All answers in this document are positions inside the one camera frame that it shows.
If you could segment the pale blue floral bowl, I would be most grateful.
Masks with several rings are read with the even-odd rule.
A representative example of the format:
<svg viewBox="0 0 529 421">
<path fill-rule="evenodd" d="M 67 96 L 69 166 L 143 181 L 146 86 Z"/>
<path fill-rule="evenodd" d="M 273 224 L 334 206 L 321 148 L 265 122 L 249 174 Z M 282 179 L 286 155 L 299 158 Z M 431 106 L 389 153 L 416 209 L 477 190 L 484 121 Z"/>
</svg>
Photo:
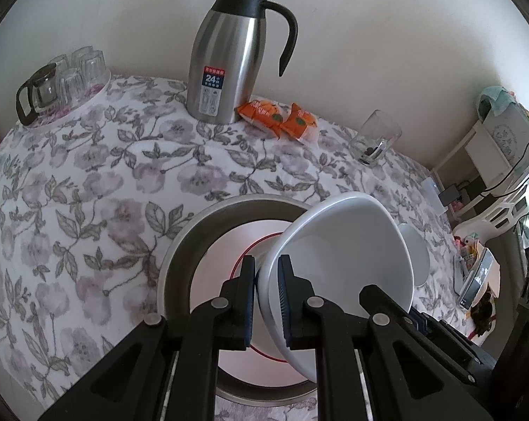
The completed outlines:
<svg viewBox="0 0 529 421">
<path fill-rule="evenodd" d="M 414 273 L 414 284 L 421 287 L 430 274 L 430 256 L 425 240 L 418 231 L 407 223 L 400 223 L 398 229 L 405 241 Z"/>
</svg>

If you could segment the strawberry pattern bowl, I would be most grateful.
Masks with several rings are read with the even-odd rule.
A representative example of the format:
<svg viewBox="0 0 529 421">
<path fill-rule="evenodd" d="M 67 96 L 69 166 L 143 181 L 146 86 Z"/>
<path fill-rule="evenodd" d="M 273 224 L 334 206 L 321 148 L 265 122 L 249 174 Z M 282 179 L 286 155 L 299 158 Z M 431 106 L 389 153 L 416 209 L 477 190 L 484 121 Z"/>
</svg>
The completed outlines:
<svg viewBox="0 0 529 421">
<path fill-rule="evenodd" d="M 198 263 L 189 293 L 191 309 L 216 298 L 223 283 L 238 275 L 244 256 L 254 256 L 260 263 L 277 237 L 289 226 L 287 221 L 253 221 L 235 227 L 210 245 Z M 306 381 L 277 349 L 254 304 L 252 339 L 243 352 L 221 351 L 219 367 L 244 383 L 265 388 L 279 388 Z"/>
</svg>

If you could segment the white square bowl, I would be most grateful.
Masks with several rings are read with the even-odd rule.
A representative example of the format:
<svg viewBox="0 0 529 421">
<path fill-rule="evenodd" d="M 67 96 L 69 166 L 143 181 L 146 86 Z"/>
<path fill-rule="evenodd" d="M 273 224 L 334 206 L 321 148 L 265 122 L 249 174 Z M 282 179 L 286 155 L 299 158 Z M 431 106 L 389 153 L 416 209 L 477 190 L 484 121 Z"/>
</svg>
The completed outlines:
<svg viewBox="0 0 529 421">
<path fill-rule="evenodd" d="M 340 194 L 303 213 L 273 241 L 257 276 L 260 311 L 267 331 L 283 358 L 315 382 L 313 351 L 290 351 L 283 337 L 278 289 L 278 260 L 290 257 L 293 272 L 311 282 L 314 293 L 345 312 L 367 318 L 360 305 L 362 288 L 375 284 L 409 311 L 414 295 L 412 262 L 387 209 L 375 198 Z"/>
</svg>

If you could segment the large stainless steel basin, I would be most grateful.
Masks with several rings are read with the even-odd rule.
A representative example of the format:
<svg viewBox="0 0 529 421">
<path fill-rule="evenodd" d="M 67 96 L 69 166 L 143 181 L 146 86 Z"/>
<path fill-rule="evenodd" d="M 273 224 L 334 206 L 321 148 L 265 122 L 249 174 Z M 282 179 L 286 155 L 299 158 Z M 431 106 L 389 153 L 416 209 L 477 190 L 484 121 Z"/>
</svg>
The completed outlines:
<svg viewBox="0 0 529 421">
<path fill-rule="evenodd" d="M 291 224 L 308 204 L 276 195 L 245 195 L 206 208 L 175 237 L 162 262 L 157 288 L 157 311 L 168 320 L 183 320 L 191 312 L 189 293 L 198 263 L 210 245 L 235 227 L 253 221 L 279 220 Z M 316 390 L 313 382 L 265 388 L 217 370 L 216 393 L 229 401 L 275 407 L 305 400 Z"/>
</svg>

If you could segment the smartphone on stand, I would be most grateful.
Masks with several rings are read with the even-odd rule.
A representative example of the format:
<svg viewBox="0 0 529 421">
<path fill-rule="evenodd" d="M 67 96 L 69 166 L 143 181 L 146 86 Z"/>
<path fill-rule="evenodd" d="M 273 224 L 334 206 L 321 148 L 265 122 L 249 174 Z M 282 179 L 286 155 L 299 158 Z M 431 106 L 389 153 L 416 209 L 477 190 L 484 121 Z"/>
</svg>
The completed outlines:
<svg viewBox="0 0 529 421">
<path fill-rule="evenodd" d="M 486 247 L 470 269 L 461 256 L 455 259 L 454 290 L 458 297 L 458 305 L 470 310 L 480 301 L 487 290 L 488 276 L 492 269 L 497 268 L 497 261 L 493 253 Z"/>
</svg>

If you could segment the white plastic chair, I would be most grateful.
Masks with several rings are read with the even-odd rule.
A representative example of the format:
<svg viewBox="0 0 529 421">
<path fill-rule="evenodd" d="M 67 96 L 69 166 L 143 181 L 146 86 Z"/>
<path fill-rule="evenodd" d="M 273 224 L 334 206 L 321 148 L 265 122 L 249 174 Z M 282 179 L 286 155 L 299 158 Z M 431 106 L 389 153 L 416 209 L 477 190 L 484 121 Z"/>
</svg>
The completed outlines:
<svg viewBox="0 0 529 421">
<path fill-rule="evenodd" d="M 452 234 L 458 238 L 476 236 L 481 243 L 494 239 L 515 226 L 529 213 L 529 176 L 500 194 L 483 193 L 456 212 Z"/>
</svg>

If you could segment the black charger plug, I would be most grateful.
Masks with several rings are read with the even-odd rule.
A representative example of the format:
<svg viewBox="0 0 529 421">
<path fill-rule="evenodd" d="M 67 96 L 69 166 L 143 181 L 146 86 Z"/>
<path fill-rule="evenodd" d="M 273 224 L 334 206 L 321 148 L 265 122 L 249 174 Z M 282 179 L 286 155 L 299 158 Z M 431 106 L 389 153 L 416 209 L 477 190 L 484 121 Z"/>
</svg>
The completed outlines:
<svg viewBox="0 0 529 421">
<path fill-rule="evenodd" d="M 442 190 L 438 195 L 438 198 L 441 201 L 441 204 L 444 207 L 450 205 L 453 201 L 456 201 L 461 196 L 461 192 L 458 190 L 457 185 L 451 185 L 445 190 Z"/>
</svg>

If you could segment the white power strip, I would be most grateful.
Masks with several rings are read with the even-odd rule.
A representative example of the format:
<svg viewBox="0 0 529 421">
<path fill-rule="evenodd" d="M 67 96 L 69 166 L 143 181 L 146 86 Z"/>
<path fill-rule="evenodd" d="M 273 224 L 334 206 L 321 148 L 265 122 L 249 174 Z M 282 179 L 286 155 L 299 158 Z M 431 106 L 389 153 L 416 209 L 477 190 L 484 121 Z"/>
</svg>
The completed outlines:
<svg viewBox="0 0 529 421">
<path fill-rule="evenodd" d="M 441 203 L 438 186 L 431 177 L 427 177 L 421 182 L 422 194 L 428 204 L 433 208 L 437 216 L 446 213 L 447 208 Z"/>
</svg>

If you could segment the floral grey tablecloth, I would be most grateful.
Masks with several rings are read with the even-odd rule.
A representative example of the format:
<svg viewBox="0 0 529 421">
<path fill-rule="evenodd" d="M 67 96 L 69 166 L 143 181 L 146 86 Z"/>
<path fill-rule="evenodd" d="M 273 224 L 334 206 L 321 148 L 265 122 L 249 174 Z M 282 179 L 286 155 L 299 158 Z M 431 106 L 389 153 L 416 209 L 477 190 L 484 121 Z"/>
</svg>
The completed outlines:
<svg viewBox="0 0 529 421">
<path fill-rule="evenodd" d="M 414 306 L 466 330 L 451 227 L 423 198 L 425 167 L 397 152 L 360 165 L 353 131 L 335 123 L 320 121 L 308 148 L 243 122 L 198 122 L 185 100 L 182 82 L 114 76 L 84 108 L 1 142 L 0 392 L 15 413 L 39 417 L 152 312 L 172 240 L 237 196 L 373 196 L 427 242 Z"/>
</svg>

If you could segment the white shelf unit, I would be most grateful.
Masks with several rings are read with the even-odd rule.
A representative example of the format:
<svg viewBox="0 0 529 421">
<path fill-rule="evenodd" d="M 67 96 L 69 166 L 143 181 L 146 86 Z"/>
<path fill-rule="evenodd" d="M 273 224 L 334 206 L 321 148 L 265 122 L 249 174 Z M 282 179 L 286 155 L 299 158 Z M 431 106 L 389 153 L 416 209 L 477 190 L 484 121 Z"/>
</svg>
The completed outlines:
<svg viewBox="0 0 529 421">
<path fill-rule="evenodd" d="M 521 194 L 529 179 L 529 147 L 520 161 L 509 162 L 482 123 L 475 123 L 431 175 L 441 192 L 458 192 L 447 205 L 449 218 L 466 221 L 497 201 Z"/>
</svg>

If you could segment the clear glass mug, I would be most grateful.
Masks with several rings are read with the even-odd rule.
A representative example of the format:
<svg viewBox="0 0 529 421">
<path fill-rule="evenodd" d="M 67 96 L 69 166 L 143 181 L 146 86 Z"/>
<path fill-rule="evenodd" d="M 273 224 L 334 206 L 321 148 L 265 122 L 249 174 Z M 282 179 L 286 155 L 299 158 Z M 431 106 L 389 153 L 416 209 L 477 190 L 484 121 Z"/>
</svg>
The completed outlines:
<svg viewBox="0 0 529 421">
<path fill-rule="evenodd" d="M 376 109 L 349 142 L 349 150 L 357 161 L 372 166 L 401 136 L 401 127 L 387 113 Z"/>
</svg>

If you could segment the orange snack packet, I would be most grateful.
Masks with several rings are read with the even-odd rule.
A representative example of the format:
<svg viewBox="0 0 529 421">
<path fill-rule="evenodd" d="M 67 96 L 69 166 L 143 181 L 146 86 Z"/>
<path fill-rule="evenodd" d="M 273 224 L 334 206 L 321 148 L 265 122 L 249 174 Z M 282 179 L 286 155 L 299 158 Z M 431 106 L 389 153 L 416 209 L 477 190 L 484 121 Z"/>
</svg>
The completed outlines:
<svg viewBox="0 0 529 421">
<path fill-rule="evenodd" d="M 276 139 L 281 138 L 283 113 L 275 103 L 266 100 L 252 100 L 237 107 L 236 112 L 246 123 L 250 123 Z"/>
<path fill-rule="evenodd" d="M 303 145 L 315 145 L 319 138 L 319 127 L 316 117 L 293 103 L 288 117 L 281 123 L 281 130 L 287 136 Z"/>
</svg>

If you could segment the round tray under glasses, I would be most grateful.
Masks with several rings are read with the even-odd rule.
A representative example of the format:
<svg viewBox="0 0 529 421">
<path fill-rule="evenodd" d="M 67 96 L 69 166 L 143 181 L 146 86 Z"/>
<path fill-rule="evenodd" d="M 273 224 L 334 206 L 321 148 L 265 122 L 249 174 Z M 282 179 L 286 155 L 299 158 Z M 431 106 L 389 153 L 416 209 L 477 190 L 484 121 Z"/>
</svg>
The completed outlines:
<svg viewBox="0 0 529 421">
<path fill-rule="evenodd" d="M 59 72 L 50 63 L 39 68 L 16 92 L 16 113 L 23 126 L 35 122 L 48 123 L 81 107 L 104 88 L 111 79 L 105 68 L 90 83 L 80 68 L 70 67 Z"/>
</svg>

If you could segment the upturned glass cups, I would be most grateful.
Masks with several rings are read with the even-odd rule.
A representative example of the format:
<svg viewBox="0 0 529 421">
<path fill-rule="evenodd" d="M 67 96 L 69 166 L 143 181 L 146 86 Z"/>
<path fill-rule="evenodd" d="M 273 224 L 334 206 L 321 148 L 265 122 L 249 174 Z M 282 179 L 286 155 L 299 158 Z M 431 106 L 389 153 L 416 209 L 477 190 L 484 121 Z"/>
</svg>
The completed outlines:
<svg viewBox="0 0 529 421">
<path fill-rule="evenodd" d="M 111 79 L 104 52 L 84 46 L 52 58 L 56 65 L 59 112 L 68 113 L 99 93 Z"/>
</svg>

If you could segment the stainless steel thermos jug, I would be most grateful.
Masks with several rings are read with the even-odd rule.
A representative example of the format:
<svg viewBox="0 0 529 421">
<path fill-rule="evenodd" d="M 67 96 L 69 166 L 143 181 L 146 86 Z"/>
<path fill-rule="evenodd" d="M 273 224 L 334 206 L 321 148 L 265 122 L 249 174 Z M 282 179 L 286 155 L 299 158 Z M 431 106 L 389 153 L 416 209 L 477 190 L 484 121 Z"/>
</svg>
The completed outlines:
<svg viewBox="0 0 529 421">
<path fill-rule="evenodd" d="M 215 0 L 193 43 L 187 112 L 195 119 L 226 125 L 238 119 L 236 108 L 249 101 L 266 46 L 266 12 L 283 16 L 288 25 L 279 59 L 283 75 L 298 38 L 290 9 L 270 0 Z"/>
</svg>

